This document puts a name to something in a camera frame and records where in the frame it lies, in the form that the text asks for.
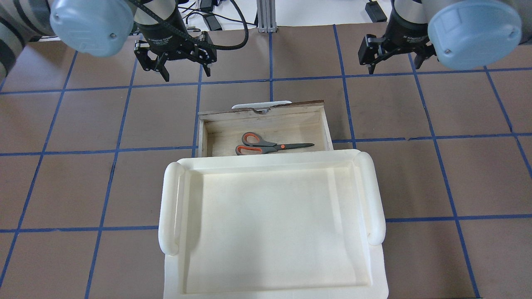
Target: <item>grid line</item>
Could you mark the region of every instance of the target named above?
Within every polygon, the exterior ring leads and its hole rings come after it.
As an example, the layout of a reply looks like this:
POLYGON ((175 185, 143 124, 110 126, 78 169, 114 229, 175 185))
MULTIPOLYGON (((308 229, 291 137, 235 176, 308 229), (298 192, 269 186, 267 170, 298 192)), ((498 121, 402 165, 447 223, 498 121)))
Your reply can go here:
POLYGON ((421 99, 421 103, 423 104, 423 108, 425 109, 425 114, 427 116, 427 121, 428 121, 429 129, 430 129, 430 135, 433 138, 434 148, 436 150, 436 155, 438 157, 439 167, 440 167, 440 169, 442 171, 443 181, 445 183, 445 189, 447 190, 447 196, 449 197, 449 203, 451 205, 451 210, 453 212, 453 217, 455 218, 454 219, 454 223, 456 224, 456 230, 458 232, 458 237, 460 239, 460 244, 462 246, 462 252, 463 252, 463 255, 464 255, 464 259, 465 259, 465 264, 466 264, 467 269, 468 269, 469 278, 471 280, 471 284, 472 284, 472 287, 473 287, 473 291, 475 293, 475 297, 476 298, 480 298, 480 294, 479 294, 478 287, 477 287, 477 282, 475 280, 475 274, 473 273, 473 267, 471 266, 471 261, 469 260, 469 253, 467 251, 466 242, 464 240, 464 236, 463 236, 463 233, 462 233, 462 227, 460 225, 460 220, 458 219, 458 214, 456 212, 456 206, 454 205, 454 198, 453 198, 453 195, 452 195, 452 192, 451 192, 451 187, 449 185, 449 180, 447 178, 447 173, 445 171, 445 166, 443 164, 442 155, 441 155, 441 152, 439 151, 438 141, 437 141, 436 138, 434 138, 435 137, 434 128, 433 128, 433 125, 432 125, 432 121, 430 120, 430 114, 429 114, 429 111, 427 109, 427 104, 425 102, 425 97, 423 96, 423 91, 421 90, 421 84, 419 83, 419 78, 418 78, 418 75, 416 73, 416 69, 415 69, 415 66, 414 66, 414 61, 412 60, 412 56, 410 55, 410 53, 408 54, 408 59, 410 60, 410 66, 412 67, 412 71, 414 72, 415 84, 416 84, 416 86, 418 88, 419 97, 421 99))
POLYGON ((196 94, 196 117, 194 119, 194 140, 192 140, 192 153, 190 156, 192 158, 196 157, 196 145, 197 145, 197 133, 198 133, 198 122, 199 122, 199 113, 200 113, 200 101, 201 101, 201 80, 203 78, 203 70, 200 66, 199 75, 198 75, 198 90, 196 94))
POLYGON ((117 138, 117 147, 115 149, 114 158, 113 158, 113 165, 111 166, 111 172, 109 173, 109 182, 107 183, 107 191, 105 192, 105 200, 103 203, 102 208, 102 216, 100 217, 100 223, 98 226, 98 235, 96 236, 96 244, 94 246, 94 254, 92 258, 92 262, 90 264, 90 270, 89 270, 89 277, 87 279, 87 288, 85 290, 85 299, 89 298, 89 292, 90 292, 90 286, 93 280, 93 274, 94 274, 94 268, 96 266, 96 258, 98 256, 98 250, 99 250, 99 244, 102 239, 102 228, 105 221, 105 214, 107 212, 107 204, 109 203, 109 195, 111 194, 111 186, 113 184, 113 177, 114 177, 114 171, 117 166, 118 161, 118 154, 120 149, 120 143, 122 141, 122 133, 124 130, 124 125, 126 123, 126 115, 128 113, 128 106, 129 106, 129 100, 131 98, 131 87, 133 86, 133 80, 135 78, 135 70, 137 68, 137 60, 135 60, 133 64, 133 70, 131 72, 131 79, 129 81, 129 88, 128 88, 128 95, 126 97, 126 103, 124 105, 124 112, 122 114, 122 121, 120 123, 120 130, 118 131, 118 138, 117 138))
POLYGON ((268 56, 270 59, 270 102, 273 102, 273 38, 272 32, 268 32, 268 56))
POLYGON ((338 59, 340 61, 340 71, 342 72, 342 83, 344 85, 344 98, 345 108, 347 110, 347 120, 349 121, 349 131, 351 133, 351 141, 353 148, 356 148, 355 130, 353 129, 353 120, 351 119, 351 105, 349 104, 349 94, 347 92, 347 82, 345 80, 344 59, 342 58, 342 49, 340 48, 340 40, 338 39, 338 31, 336 30, 336 24, 332 25, 334 31, 334 38, 336 41, 336 49, 338 50, 338 59))
MULTIPOLYGON (((529 219, 532 214, 500 214, 500 215, 470 215, 470 216, 442 216, 442 217, 408 217, 386 218, 387 223, 395 222, 430 222, 455 220, 492 220, 492 219, 529 219)), ((53 232, 53 231, 109 231, 109 230, 154 230, 159 226, 113 226, 113 227, 53 227, 53 228, 21 228, 19 233, 53 232)), ((0 234, 12 234, 16 229, 0 229, 0 234)))
MULTIPOLYGON (((196 149, 197 146, 163 146, 163 147, 138 147, 138 148, 120 148, 120 149, 100 149, 97 151, 64 151, 64 152, 45 152, 44 155, 92 155, 92 154, 109 154, 122 152, 145 152, 145 151, 171 151, 171 150, 191 150, 196 149)), ((39 156, 40 152, 28 153, 0 153, 2 156, 39 156)))
POLYGON ((499 106, 501 107, 501 111, 504 115, 504 119, 506 120, 506 123, 508 124, 508 127, 510 128, 510 132, 512 132, 511 136, 515 138, 516 140, 517 148, 519 149, 519 153, 521 154, 521 157, 523 158, 523 162, 525 163, 525 166, 528 170, 528 175, 532 178, 532 168, 530 167, 530 163, 527 159, 525 151, 523 150, 523 146, 521 146, 521 141, 519 141, 519 138, 517 138, 518 135, 513 131, 512 122, 510 120, 510 117, 508 116, 508 113, 506 112, 506 108, 504 108, 504 104, 502 103, 501 97, 498 94, 497 88, 495 87, 495 83, 493 83, 492 76, 489 74, 487 67, 484 67, 484 71, 486 71, 486 76, 488 77, 489 84, 491 85, 493 93, 495 94, 495 98, 497 99, 497 102, 499 106))
MULTIPOLYGON (((515 133, 515 134, 482 134, 482 135, 449 135, 449 136, 421 136, 406 139, 404 137, 382 137, 382 138, 360 138, 356 142, 385 142, 385 141, 418 141, 418 140, 432 140, 432 139, 469 139, 469 138, 501 138, 513 136, 532 136, 531 133, 515 133)), ((332 143, 351 143, 351 139, 334 139, 332 143)), ((57 151, 57 152, 17 152, 17 153, 0 153, 0 157, 4 156, 39 156, 41 154, 47 155, 92 155, 92 154, 109 154, 122 152, 144 152, 144 151, 172 151, 172 150, 195 150, 197 145, 187 146, 163 146, 163 147, 138 147, 138 148, 120 148, 120 149, 100 149, 96 151, 57 151)))
MULTIPOLYGON (((505 69, 486 69, 486 70, 462 70, 462 71, 427 71, 417 72, 417 75, 431 75, 431 74, 449 74, 449 73, 482 73, 482 72, 511 72, 511 71, 527 71, 532 68, 505 68, 505 69)), ((270 82, 270 81, 299 81, 299 80, 321 80, 321 79, 343 79, 345 78, 363 78, 363 77, 389 77, 389 76, 410 76, 413 72, 399 72, 399 73, 379 73, 379 74, 345 74, 342 76, 314 76, 314 77, 290 77, 290 78, 264 78, 264 79, 250 79, 250 80, 228 80, 228 81, 209 81, 209 82, 183 82, 183 83, 166 83, 166 84, 144 84, 133 85, 132 88, 150 88, 150 87, 166 87, 166 86, 187 86, 187 85, 212 85, 212 84, 235 84, 235 83, 253 83, 253 82, 270 82)), ((110 86, 110 87, 87 87, 87 88, 70 88, 65 89, 65 92, 82 92, 86 90, 105 90, 105 89, 126 89, 129 86, 110 86)), ((14 94, 35 94, 35 93, 59 93, 62 89, 45 89, 45 90, 22 90, 17 92, 2 92, 0 95, 14 95, 14 94)))
POLYGON ((24 207, 22 208, 22 212, 19 217, 19 223, 16 227, 16 231, 13 235, 13 240, 11 241, 11 246, 9 248, 9 252, 7 254, 4 267, 2 269, 2 274, 0 275, 0 288, 2 287, 2 284, 4 282, 4 278, 7 272, 7 267, 9 266, 9 262, 11 260, 11 256, 13 254, 13 250, 15 248, 16 239, 18 238, 18 232, 20 231, 22 227, 22 222, 24 221, 24 216, 26 215, 26 210, 28 209, 31 193, 33 192, 33 188, 35 186, 35 181, 37 180, 37 175, 39 174, 40 166, 43 162, 44 158, 44 152, 46 151, 46 147, 48 146, 48 141, 50 140, 50 136, 52 135, 52 130, 54 128, 55 120, 57 119, 57 114, 59 113, 59 108, 61 107, 61 102, 63 101, 63 96, 65 94, 65 90, 67 88, 68 80, 70 79, 70 75, 72 74, 72 69, 74 67, 74 63, 76 62, 76 57, 78 56, 78 51, 74 52, 74 56, 72 57, 72 62, 70 63, 69 71, 66 75, 65 82, 63 84, 63 90, 61 91, 61 95, 59 96, 59 99, 57 100, 57 105, 55 107, 54 116, 52 117, 52 122, 50 123, 50 128, 48 129, 48 134, 46 135, 46 139, 44 141, 43 150, 41 151, 39 162, 37 163, 37 167, 35 168, 35 173, 33 178, 31 179, 30 188, 28 190, 28 195, 26 196, 26 200, 24 202, 24 207))

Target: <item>orange scissor handle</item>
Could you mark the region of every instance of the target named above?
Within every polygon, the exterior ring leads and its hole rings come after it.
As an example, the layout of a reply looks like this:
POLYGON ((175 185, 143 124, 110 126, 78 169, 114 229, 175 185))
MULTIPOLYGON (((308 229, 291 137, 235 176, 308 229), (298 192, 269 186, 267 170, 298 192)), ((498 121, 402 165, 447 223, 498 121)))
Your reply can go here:
POLYGON ((242 135, 242 143, 247 146, 276 146, 277 143, 268 142, 254 132, 246 132, 242 135))
POLYGON ((254 146, 238 145, 235 148, 237 155, 260 155, 262 154, 262 148, 254 146))
POLYGON ((260 146, 247 146, 247 145, 238 145, 235 148, 237 155, 260 155, 276 152, 277 149, 274 147, 260 147, 260 146))

